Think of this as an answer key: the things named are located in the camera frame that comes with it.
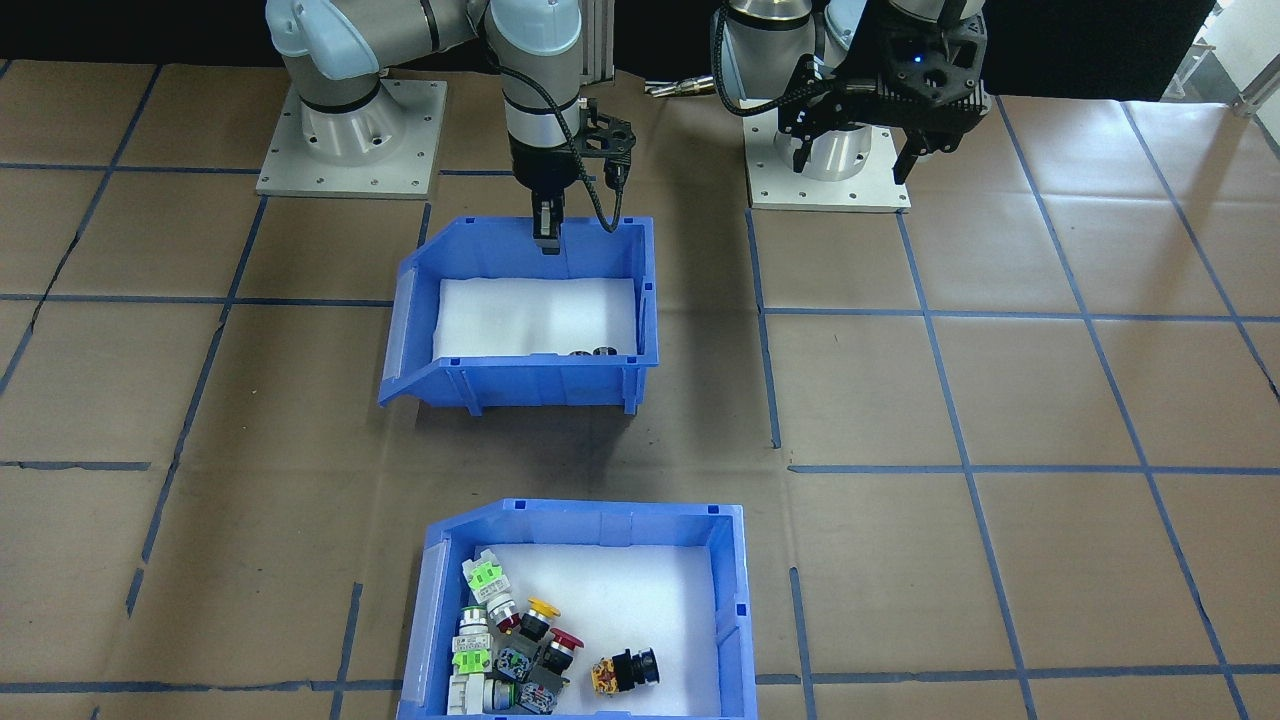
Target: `blue plastic bin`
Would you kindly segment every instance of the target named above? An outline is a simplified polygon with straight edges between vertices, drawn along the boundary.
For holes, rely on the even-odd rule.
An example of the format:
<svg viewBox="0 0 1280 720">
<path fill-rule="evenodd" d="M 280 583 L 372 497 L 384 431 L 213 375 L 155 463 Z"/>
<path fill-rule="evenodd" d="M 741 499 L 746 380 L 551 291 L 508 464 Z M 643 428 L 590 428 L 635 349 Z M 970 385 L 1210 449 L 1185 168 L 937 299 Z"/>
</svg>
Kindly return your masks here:
<svg viewBox="0 0 1280 720">
<path fill-rule="evenodd" d="M 471 605 L 462 561 L 472 559 L 477 547 L 513 543 L 707 547 L 716 594 L 721 714 L 696 720 L 758 719 L 741 506 L 503 500 L 426 530 L 397 720 L 458 717 L 447 716 L 445 705 L 452 673 L 449 643 L 458 612 Z M 553 716 L 563 720 L 680 717 L 617 711 Z M 515 716 L 472 717 L 513 720 Z"/>
<path fill-rule="evenodd" d="M 630 278 L 637 355 L 525 355 L 431 359 L 440 281 Z M 458 218 L 399 266 L 378 401 L 412 395 L 430 405 L 621 405 L 635 414 L 658 365 L 653 219 L 623 218 L 607 233 L 594 218 L 566 219 L 561 254 L 543 255 L 530 218 Z"/>
</svg>

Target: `metal mounting plate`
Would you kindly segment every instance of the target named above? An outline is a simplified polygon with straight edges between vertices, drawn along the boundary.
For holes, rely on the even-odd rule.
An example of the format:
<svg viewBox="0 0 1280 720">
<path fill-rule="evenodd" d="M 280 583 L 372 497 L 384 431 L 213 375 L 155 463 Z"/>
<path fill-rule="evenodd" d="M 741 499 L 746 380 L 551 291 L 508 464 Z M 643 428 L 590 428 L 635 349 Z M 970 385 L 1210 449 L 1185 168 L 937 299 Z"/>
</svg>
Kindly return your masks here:
<svg viewBox="0 0 1280 720">
<path fill-rule="evenodd" d="M 435 176 L 447 85 L 413 79 L 384 79 L 383 85 L 404 108 L 404 140 L 379 161 L 356 167 L 326 163 L 308 151 L 298 94 L 289 88 L 271 147 L 262 160 L 259 195 L 426 199 Z"/>
<path fill-rule="evenodd" d="M 887 128 L 872 133 L 867 167 L 846 181 L 818 181 L 791 172 L 773 147 L 778 113 L 742 118 L 751 206 L 762 210 L 897 213 L 911 206 L 905 184 L 893 182 L 897 149 Z"/>
</svg>

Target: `blue tape line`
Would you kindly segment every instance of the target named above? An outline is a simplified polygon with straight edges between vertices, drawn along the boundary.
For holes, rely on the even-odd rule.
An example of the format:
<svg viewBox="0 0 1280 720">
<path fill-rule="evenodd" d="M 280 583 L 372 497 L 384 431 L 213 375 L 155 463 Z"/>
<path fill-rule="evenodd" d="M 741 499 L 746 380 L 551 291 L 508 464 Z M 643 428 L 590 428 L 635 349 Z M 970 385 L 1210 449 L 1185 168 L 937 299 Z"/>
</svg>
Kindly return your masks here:
<svg viewBox="0 0 1280 720">
<path fill-rule="evenodd" d="M 751 282 L 755 286 L 755 314 L 760 332 L 760 361 L 764 364 L 764 395 L 769 404 L 769 433 L 772 433 L 773 447 L 782 447 L 782 423 L 778 420 L 778 393 L 773 384 L 773 354 L 769 352 L 769 324 L 764 319 L 764 286 L 760 281 L 760 252 L 755 246 L 755 220 L 751 218 L 751 209 L 744 213 L 746 217 L 746 243 L 751 252 Z"/>
<path fill-rule="evenodd" d="M 1235 329 L 1240 333 L 1244 340 L 1245 347 L 1249 348 L 1249 355 L 1253 356 L 1253 361 L 1258 364 L 1258 369 L 1262 370 L 1262 377 L 1267 379 L 1267 384 L 1271 386 L 1271 395 L 1280 400 L 1280 389 L 1276 388 L 1276 380 L 1267 370 L 1266 361 L 1262 360 L 1262 355 L 1258 352 L 1256 345 L 1253 345 L 1253 338 L 1249 337 L 1249 331 L 1244 327 L 1240 320 L 1239 313 L 1235 311 L 1235 304 L 1226 293 L 1226 286 L 1217 277 L 1217 272 L 1213 270 L 1213 264 L 1208 260 L 1208 254 L 1204 251 L 1204 246 L 1201 245 L 1199 236 L 1196 234 L 1196 229 L 1192 228 L 1190 219 L 1187 218 L 1187 213 L 1183 210 L 1183 204 L 1178 200 L 1174 193 L 1172 186 L 1169 184 L 1169 178 L 1165 177 L 1165 170 L 1160 168 L 1160 163 L 1156 161 L 1156 155 L 1151 151 L 1151 146 L 1147 145 L 1147 138 L 1142 135 L 1138 128 L 1137 120 L 1133 118 L 1133 113 L 1129 111 L 1129 106 L 1124 102 L 1120 104 L 1120 110 L 1124 111 L 1124 117 L 1129 120 L 1129 127 L 1133 128 L 1133 135 L 1138 138 L 1138 145 L 1142 146 L 1142 151 L 1147 155 L 1147 161 L 1151 163 L 1151 168 L 1156 170 L 1156 177 L 1160 178 L 1161 187 L 1165 188 L 1165 195 L 1169 196 L 1169 201 L 1174 205 L 1174 210 L 1178 213 L 1178 219 L 1183 223 L 1183 228 L 1187 231 L 1187 237 L 1192 241 L 1192 247 L 1196 249 L 1196 254 L 1199 255 L 1201 263 L 1204 265 L 1204 270 L 1208 273 L 1211 281 L 1213 281 L 1213 288 L 1217 290 L 1217 295 L 1222 299 L 1222 304 L 1226 306 L 1226 313 L 1235 322 Z"/>
<path fill-rule="evenodd" d="M 870 315 L 891 318 L 919 318 L 919 310 L 881 307 L 765 307 L 765 315 Z"/>
<path fill-rule="evenodd" d="M 765 307 L 767 315 L 868 315 L 923 318 L 922 310 L 882 307 Z M 1083 320 L 1080 313 L 1033 313 L 1018 310 L 929 310 L 934 318 L 975 318 L 991 320 Z M 1105 313 L 1091 315 L 1094 320 L 1128 320 L 1140 323 L 1234 323 L 1230 315 L 1152 315 Z M 1249 323 L 1280 323 L 1280 316 L 1247 315 L 1239 318 Z"/>
<path fill-rule="evenodd" d="M 790 673 L 764 674 L 755 676 L 756 685 L 799 685 L 800 675 Z"/>
<path fill-rule="evenodd" d="M 142 592 L 142 568 L 133 569 L 133 580 L 129 582 L 129 594 L 124 598 L 124 614 L 133 618 L 133 606 L 138 603 L 138 593 Z"/>
<path fill-rule="evenodd" d="M 1280 664 L 1244 664 L 1231 665 L 1231 673 L 1236 675 L 1280 675 Z"/>
<path fill-rule="evenodd" d="M 1280 475 L 1280 468 L 1201 468 L 1193 465 L 970 465 L 974 474 L 991 475 L 998 473 L 1115 473 L 1146 475 Z M 961 465 L 787 465 L 787 470 L 815 475 L 910 475 L 963 473 Z"/>
<path fill-rule="evenodd" d="M 911 475 L 964 473 L 961 465 L 787 465 L 787 470 L 812 475 Z"/>
<path fill-rule="evenodd" d="M 163 165 L 119 165 L 115 168 L 118 173 L 178 173 L 178 174 L 197 174 L 197 176 L 256 176 L 262 172 L 261 168 L 179 168 L 179 167 L 163 167 Z"/>
<path fill-rule="evenodd" d="M 283 305 L 298 307 L 390 307 L 390 300 L 325 300 L 310 297 L 237 297 L 233 305 Z"/>
<path fill-rule="evenodd" d="M 22 361 L 22 356 L 27 352 L 27 345 L 31 343 L 31 336 L 35 332 L 36 318 L 32 316 L 31 323 L 27 324 L 27 329 L 22 333 L 22 340 L 18 341 L 18 347 L 13 350 L 13 355 L 9 356 L 9 364 L 5 365 L 4 374 L 0 375 L 0 395 L 9 388 L 9 380 L 13 379 L 13 374 L 18 372 L 18 363 Z"/>
<path fill-rule="evenodd" d="M 1233 665 L 1236 675 L 1280 675 L 1280 665 L 1253 664 Z M 1100 667 L 1034 667 L 1027 674 L 1034 680 L 1079 679 L 1079 678 L 1166 678 L 1219 675 L 1216 665 L 1134 665 Z M 920 683 L 974 683 L 1007 682 L 1016 679 L 1016 670 L 933 670 L 923 673 L 817 673 L 814 684 L 892 684 L 906 682 Z M 756 675 L 756 685 L 799 685 L 799 675 L 777 674 Z M 52 682 L 52 683 L 0 683 L 0 694 L 124 694 L 124 693 L 206 693 L 206 692 L 335 692 L 335 680 L 284 680 L 260 685 L 209 685 L 198 683 L 163 683 L 148 680 L 124 682 Z M 343 692 L 387 692 L 399 691 L 404 683 L 399 679 L 349 680 L 342 683 Z"/>
<path fill-rule="evenodd" d="M 1181 675 L 1220 675 L 1217 665 L 1134 665 L 1116 667 L 1043 667 L 1028 670 L 1034 680 L 1070 678 L 1169 678 Z"/>
<path fill-rule="evenodd" d="M 506 178 L 515 173 L 511 170 L 440 170 L 442 176 L 479 177 L 479 178 Z"/>
<path fill-rule="evenodd" d="M 31 296 L 0 296 L 0 300 L 32 300 Z M 137 302 L 142 305 L 223 305 L 227 297 L 175 295 L 50 295 L 49 302 Z M 305 307 L 390 307 L 390 300 L 329 297 L 236 297 L 232 305 L 300 305 Z"/>
<path fill-rule="evenodd" d="M 332 682 L 288 680 L 265 685 L 206 685 L 198 683 L 108 682 L 108 683 L 0 683 L 0 694 L 118 694 L 118 693 L 207 693 L 207 692 L 296 692 L 328 691 Z"/>
<path fill-rule="evenodd" d="M 1016 680 L 1016 670 L 941 670 L 932 673 L 819 673 L 813 682 L 819 685 L 886 684 L 886 683 L 978 683 Z"/>
<path fill-rule="evenodd" d="M 996 601 L 1000 605 L 1000 616 L 1005 623 L 1005 634 L 1009 637 L 1009 650 L 1014 657 L 1014 669 L 1018 671 L 1018 685 L 1023 692 L 1023 705 L 1027 706 L 1027 719 L 1037 720 L 1036 698 L 1032 696 L 1032 684 L 1027 676 L 1027 664 L 1023 660 L 1023 648 L 1018 642 L 1018 632 L 1014 628 L 1014 615 L 1009 609 L 1009 596 L 1005 593 L 1005 580 L 1000 573 L 1000 562 L 996 560 L 996 548 L 991 541 L 991 528 L 987 525 L 987 512 L 982 507 L 982 495 L 978 492 L 978 480 L 974 478 L 973 464 L 969 460 L 969 448 L 964 441 L 964 430 L 960 428 L 960 415 L 956 411 L 955 396 L 951 393 L 951 382 L 947 378 L 946 363 L 942 360 L 942 346 L 938 342 L 938 333 L 933 325 L 933 315 L 929 310 L 929 300 L 924 295 L 924 282 L 920 279 L 920 268 L 915 260 L 915 250 L 911 247 L 911 233 L 906 229 L 906 220 L 902 214 L 897 214 L 897 231 L 902 236 L 902 249 L 906 251 L 906 263 L 911 269 L 911 282 L 915 284 L 915 295 L 920 301 L 920 310 L 924 313 L 924 331 L 929 336 L 929 347 L 933 351 L 933 364 L 938 370 L 938 382 L 942 386 L 942 398 L 946 401 L 947 416 L 951 419 L 951 432 L 955 434 L 956 451 L 960 454 L 960 465 L 964 469 L 965 486 L 969 488 L 969 501 L 973 503 L 973 514 L 978 521 L 978 534 L 982 537 L 982 550 L 987 555 L 987 568 L 991 570 L 991 582 L 996 591 Z"/>
<path fill-rule="evenodd" d="M 0 460 L 0 468 L 19 468 L 22 470 L 102 470 L 116 473 L 145 473 L 150 462 L 79 462 L 69 460 Z"/>
<path fill-rule="evenodd" d="M 417 246 L 422 247 L 426 245 L 426 228 L 431 224 L 431 204 L 422 204 L 422 224 L 417 228 Z"/>
<path fill-rule="evenodd" d="M 813 664 L 809 661 L 809 629 L 804 620 L 804 596 L 800 592 L 800 570 L 791 569 L 791 607 L 796 615 L 796 639 L 800 644 L 800 685 L 808 720 L 818 720 L 818 701 L 813 693 Z"/>
<path fill-rule="evenodd" d="M 170 296 L 170 295 L 73 295 L 55 293 L 49 302 L 141 302 L 151 305 L 221 305 L 225 297 Z"/>
<path fill-rule="evenodd" d="M 175 173 L 175 174 L 215 174 L 215 176 L 256 176 L 259 168 L 192 168 L 163 165 L 92 165 L 79 163 L 0 163 L 4 170 L 77 170 L 114 173 Z"/>
<path fill-rule="evenodd" d="M 74 163 L 0 163 L 0 170 L 79 170 L 104 173 L 110 165 L 81 165 Z"/>
<path fill-rule="evenodd" d="M 253 243 L 257 240 L 257 231 L 262 225 L 262 215 L 265 213 L 266 197 L 262 197 L 257 202 L 257 213 L 253 215 L 253 223 L 250 225 L 248 237 L 244 241 L 244 250 L 241 252 L 239 263 L 236 265 L 236 275 L 232 278 L 230 288 L 227 291 L 227 299 L 223 302 L 223 311 L 218 318 L 218 329 L 214 331 L 214 337 L 209 341 L 209 351 L 205 352 L 205 364 L 200 368 L 200 377 L 196 380 L 195 391 L 191 393 L 187 415 L 183 418 L 182 430 L 178 433 L 178 442 L 173 448 L 173 459 L 169 461 L 169 471 L 165 474 L 164 484 L 160 487 L 160 497 L 156 498 L 156 506 L 151 514 L 147 537 L 142 543 L 143 564 L 151 561 L 151 551 L 155 548 L 156 537 L 160 533 L 160 519 L 164 515 L 165 503 L 169 501 L 169 491 L 173 488 L 178 466 L 182 464 L 182 451 L 187 446 L 187 436 L 191 434 L 191 427 L 196 421 L 196 411 L 200 410 L 200 400 L 205 395 L 205 384 L 209 382 L 209 374 L 214 368 L 214 357 L 218 355 L 218 347 L 223 342 L 223 332 L 227 329 L 227 318 L 230 315 L 236 292 L 239 290 L 241 279 L 244 277 L 244 268 L 248 265 L 248 256 L 253 251 Z"/>
<path fill-rule="evenodd" d="M 138 129 L 138 120 L 142 119 L 142 111 L 147 106 L 147 100 L 151 99 L 151 91 L 156 88 L 156 81 L 160 79 L 160 69 L 163 65 L 156 65 L 156 69 L 151 72 L 151 79 L 147 81 L 147 88 L 142 91 L 142 99 L 138 100 L 138 106 L 133 110 L 133 117 L 129 118 L 129 126 L 124 128 L 124 137 L 120 138 L 120 145 L 115 149 L 115 155 L 111 155 L 111 168 L 120 164 L 120 156 L 124 155 L 124 147 L 133 138 L 133 131 Z"/>
<path fill-rule="evenodd" d="M 1235 678 L 1231 675 L 1231 667 L 1226 661 L 1226 653 L 1222 651 L 1221 642 L 1219 642 L 1217 630 L 1213 629 L 1213 623 L 1210 620 L 1208 612 L 1204 610 L 1204 605 L 1201 601 L 1199 588 L 1196 585 L 1196 578 L 1192 575 L 1190 565 L 1188 564 L 1187 557 L 1183 553 L 1181 542 L 1178 539 L 1178 532 L 1174 530 L 1174 524 L 1169 515 L 1169 510 L 1165 507 L 1165 500 L 1160 493 L 1158 484 L 1156 483 L 1156 475 L 1151 470 L 1151 464 L 1147 460 L 1147 452 L 1142 446 L 1142 438 L 1138 436 L 1137 423 L 1134 423 L 1134 419 L 1129 413 L 1129 407 L 1124 401 L 1124 396 L 1120 392 L 1120 383 L 1116 380 L 1115 372 L 1111 368 L 1111 363 L 1107 360 L 1106 351 L 1102 347 L 1102 340 L 1098 337 L 1097 327 L 1094 325 L 1093 318 L 1089 315 L 1088 305 L 1084 301 L 1084 295 L 1080 292 L 1079 284 L 1075 282 L 1075 273 L 1071 270 L 1071 264 L 1066 259 L 1066 252 L 1062 249 L 1061 240 L 1059 238 L 1057 228 L 1053 224 L 1052 217 L 1050 217 L 1048 214 L 1048 208 L 1044 205 L 1044 197 L 1041 195 L 1039 186 L 1036 183 L 1036 178 L 1032 174 L 1030 165 L 1028 164 L 1027 156 L 1023 152 L 1021 142 L 1019 142 L 1018 133 L 1014 131 L 1014 124 L 1009 118 L 1007 110 L 1005 109 L 1004 100 L 996 97 L 996 105 L 1000 108 L 1000 117 L 1004 119 L 1005 129 L 1009 132 L 1009 138 L 1014 143 L 1014 151 L 1018 154 L 1018 161 L 1023 167 L 1023 174 L 1025 174 L 1027 177 L 1027 183 L 1028 186 L 1030 186 L 1032 195 L 1034 195 L 1036 197 L 1036 205 L 1039 208 L 1041 217 L 1044 220 L 1044 228 L 1048 231 L 1050 240 L 1052 240 L 1053 242 L 1053 250 L 1057 252 L 1059 261 L 1062 264 L 1062 272 L 1066 273 L 1066 282 L 1071 287 L 1071 295 L 1075 296 L 1075 304 L 1079 306 L 1080 314 L 1084 315 L 1084 327 L 1089 332 L 1089 340 L 1093 342 L 1093 350 L 1094 352 L 1097 352 L 1098 363 L 1102 365 L 1102 372 L 1106 374 L 1107 384 L 1111 388 L 1111 395 L 1115 398 L 1116 406 L 1120 409 L 1120 416 L 1124 419 L 1125 429 L 1129 433 L 1129 439 L 1133 443 L 1134 452 L 1138 455 L 1138 464 L 1142 465 L 1144 470 L 1144 475 L 1147 478 L 1147 487 L 1151 491 L 1151 497 L 1156 503 L 1156 511 L 1160 514 L 1160 521 L 1165 525 L 1165 533 L 1169 536 L 1169 542 L 1172 546 L 1174 556 L 1178 559 L 1178 566 L 1183 571 L 1183 579 L 1187 583 L 1187 589 L 1190 592 L 1192 600 L 1196 602 L 1196 609 L 1199 612 L 1201 621 L 1204 626 L 1204 634 L 1208 635 L 1210 644 L 1213 647 L 1213 656 L 1217 659 L 1219 669 L 1222 673 L 1222 678 L 1226 680 L 1228 691 L 1230 691 L 1231 693 L 1231 701 L 1235 703 L 1235 710 L 1239 714 L 1240 720 L 1249 720 L 1249 712 L 1244 707 L 1244 700 L 1240 697 L 1240 691 L 1235 684 Z M 1167 183 L 1165 184 L 1165 188 L 1166 191 L 1169 191 Z M 1178 201 L 1176 199 L 1172 197 L 1171 191 L 1169 192 L 1170 192 L 1170 200 L 1174 202 L 1179 213 L 1181 213 L 1181 206 L 1178 205 Z M 1187 225 L 1187 231 L 1190 232 L 1189 224 Z M 1224 301 L 1228 301 L 1225 293 L 1222 295 L 1222 299 Z M 1230 305 L 1228 305 L 1228 310 L 1231 310 L 1234 313 Z"/>
<path fill-rule="evenodd" d="M 343 692 L 398 691 L 404 680 L 347 680 Z"/>
<path fill-rule="evenodd" d="M 351 667 L 351 650 L 356 644 L 356 621 L 360 619 L 360 596 L 365 585 L 351 583 L 351 606 L 347 609 L 347 629 L 342 634 L 342 659 L 338 661 L 338 680 L 329 705 L 329 720 L 342 719 L 342 694 L 347 685 L 347 670 Z"/>
<path fill-rule="evenodd" d="M 12 380 L 14 373 L 17 373 L 18 363 L 22 361 L 22 356 L 27 352 L 27 346 L 31 345 L 32 336 L 36 334 L 36 320 L 40 319 L 40 311 L 45 307 L 45 302 L 49 300 L 49 293 L 54 290 L 58 277 L 63 274 L 63 268 L 67 266 L 67 260 L 72 256 L 72 251 L 76 250 L 76 246 L 79 245 L 81 237 L 84 236 L 84 228 L 88 227 L 90 218 L 93 217 L 93 210 L 97 209 L 97 204 L 102 199 L 102 193 L 106 191 L 106 183 L 110 178 L 111 173 L 106 172 L 102 174 L 102 179 L 99 181 L 97 190 L 93 191 L 93 197 L 90 200 L 88 208 L 84 210 L 84 217 L 81 218 L 76 234 L 72 236 L 72 241 L 67 245 L 67 250 L 58 260 L 58 266 L 54 268 L 54 274 L 49 278 L 49 284 L 45 286 L 45 292 L 40 296 L 40 301 L 36 302 L 36 309 L 31 311 L 31 322 L 27 323 L 27 329 L 22 333 L 22 340 L 18 342 L 18 347 L 9 357 L 9 365 L 5 366 L 4 375 L 0 375 L 0 395 L 4 395 L 5 389 L 9 387 L 9 380 Z"/>
</svg>

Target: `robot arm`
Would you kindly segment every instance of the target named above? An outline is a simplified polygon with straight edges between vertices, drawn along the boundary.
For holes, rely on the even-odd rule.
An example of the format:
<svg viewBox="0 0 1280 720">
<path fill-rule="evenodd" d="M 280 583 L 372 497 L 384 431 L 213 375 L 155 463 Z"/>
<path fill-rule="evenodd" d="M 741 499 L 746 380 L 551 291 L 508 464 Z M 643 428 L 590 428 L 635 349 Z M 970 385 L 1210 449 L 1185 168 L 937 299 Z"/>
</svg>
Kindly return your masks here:
<svg viewBox="0 0 1280 720">
<path fill-rule="evenodd" d="M 564 190 L 579 179 L 600 223 L 617 227 L 635 136 L 628 123 L 580 97 L 577 0 L 268 0 L 266 19 L 302 99 L 311 143 L 338 161 L 375 152 L 396 132 L 394 113 L 378 109 L 390 101 L 381 68 L 483 37 L 503 76 L 512 167 L 531 191 L 538 245 L 559 252 Z M 605 160 L 605 184 L 617 195 L 612 223 L 584 158 Z"/>
<path fill-rule="evenodd" d="M 831 0 L 817 13 L 813 0 L 724 0 L 713 29 L 717 91 L 737 115 L 778 110 L 796 173 L 826 133 L 902 128 L 901 184 L 918 158 L 954 151 L 991 110 L 983 3 Z"/>
</svg>

